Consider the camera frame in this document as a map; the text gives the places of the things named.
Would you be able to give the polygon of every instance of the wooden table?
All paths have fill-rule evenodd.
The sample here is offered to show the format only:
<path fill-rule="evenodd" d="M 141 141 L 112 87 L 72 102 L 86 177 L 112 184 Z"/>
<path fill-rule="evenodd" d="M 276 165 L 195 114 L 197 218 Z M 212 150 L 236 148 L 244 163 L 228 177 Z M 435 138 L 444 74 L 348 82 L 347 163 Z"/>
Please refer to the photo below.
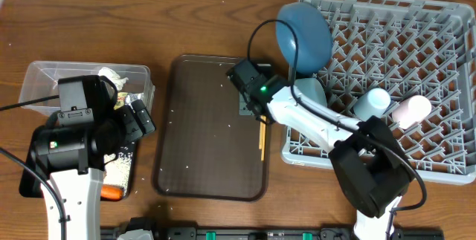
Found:
<path fill-rule="evenodd" d="M 0 12 L 1 105 L 16 103 L 28 64 L 35 60 L 147 65 L 157 87 L 152 115 L 161 124 L 171 62 L 183 53 L 244 56 L 252 30 L 297 0 L 5 0 Z M 442 0 L 467 3 L 476 0 Z M 253 55 L 280 55 L 273 26 L 254 41 Z M 0 145 L 24 159 L 33 130 L 45 122 L 34 111 L 0 112 Z M 351 225 L 356 211 L 330 170 L 291 166 L 280 157 L 283 128 L 272 127 L 268 190 L 255 203 L 165 198 L 151 185 L 158 133 L 142 140 L 131 195 L 100 205 L 101 225 L 117 226 L 135 216 L 161 225 L 196 221 L 214 227 L 320 227 Z M 0 239 L 46 239 L 45 204 L 18 193 L 22 169 L 0 156 Z M 440 227 L 447 239 L 474 239 L 476 185 L 427 184 L 428 202 L 400 213 L 403 227 Z M 411 184 L 402 204 L 419 200 Z"/>

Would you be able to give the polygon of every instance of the gray plastic crate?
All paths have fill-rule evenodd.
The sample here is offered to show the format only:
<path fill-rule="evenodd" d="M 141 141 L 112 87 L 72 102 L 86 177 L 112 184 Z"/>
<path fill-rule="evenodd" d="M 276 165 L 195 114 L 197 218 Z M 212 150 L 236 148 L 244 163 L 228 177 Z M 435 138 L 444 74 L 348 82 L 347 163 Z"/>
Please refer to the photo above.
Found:
<path fill-rule="evenodd" d="M 314 77 L 326 86 L 328 106 L 350 109 L 367 90 L 387 90 L 382 118 L 426 181 L 468 184 L 476 178 L 475 12 L 466 4 L 428 0 L 299 0 L 318 8 L 334 45 Z M 402 130 L 390 113 L 415 95 L 433 106 L 420 124 Z M 286 127 L 287 163 L 331 169 L 325 151 Z"/>

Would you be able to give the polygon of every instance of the green clip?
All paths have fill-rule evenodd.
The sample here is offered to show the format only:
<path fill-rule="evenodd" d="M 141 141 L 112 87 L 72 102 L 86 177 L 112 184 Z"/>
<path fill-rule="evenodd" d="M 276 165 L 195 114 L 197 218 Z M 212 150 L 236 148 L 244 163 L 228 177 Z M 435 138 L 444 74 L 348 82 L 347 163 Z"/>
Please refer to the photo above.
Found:
<path fill-rule="evenodd" d="M 216 240 L 216 233 L 215 232 L 209 232 L 207 233 L 207 240 Z"/>
<path fill-rule="evenodd" d="M 312 240 L 312 233 L 303 233 L 303 240 Z"/>

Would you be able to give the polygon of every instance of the clear plastic container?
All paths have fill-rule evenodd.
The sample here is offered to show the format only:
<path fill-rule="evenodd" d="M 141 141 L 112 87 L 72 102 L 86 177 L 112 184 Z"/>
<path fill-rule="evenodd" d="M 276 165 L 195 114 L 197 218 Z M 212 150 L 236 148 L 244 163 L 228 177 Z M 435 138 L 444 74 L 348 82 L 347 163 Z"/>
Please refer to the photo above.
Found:
<path fill-rule="evenodd" d="M 121 78 L 127 77 L 126 84 L 119 92 L 143 93 L 143 101 L 150 112 L 155 86 L 150 80 L 150 70 L 145 65 L 119 65 L 93 62 L 49 62 L 35 61 L 27 69 L 23 80 L 19 103 L 47 96 L 58 95 L 58 80 L 66 77 L 95 75 L 102 68 L 114 70 Z M 50 116 L 60 109 L 60 100 L 49 100 L 34 105 L 23 106 Z"/>

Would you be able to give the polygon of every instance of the dark brown tray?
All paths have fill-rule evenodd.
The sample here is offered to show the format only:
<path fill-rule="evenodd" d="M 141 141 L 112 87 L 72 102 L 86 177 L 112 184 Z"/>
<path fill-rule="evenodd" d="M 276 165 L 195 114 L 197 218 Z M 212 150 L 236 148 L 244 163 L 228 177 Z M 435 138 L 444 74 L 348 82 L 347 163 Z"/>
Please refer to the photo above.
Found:
<path fill-rule="evenodd" d="M 266 191 L 261 123 L 240 115 L 239 93 L 225 75 L 238 61 L 191 55 L 174 61 L 152 173 L 162 195 L 255 201 Z"/>

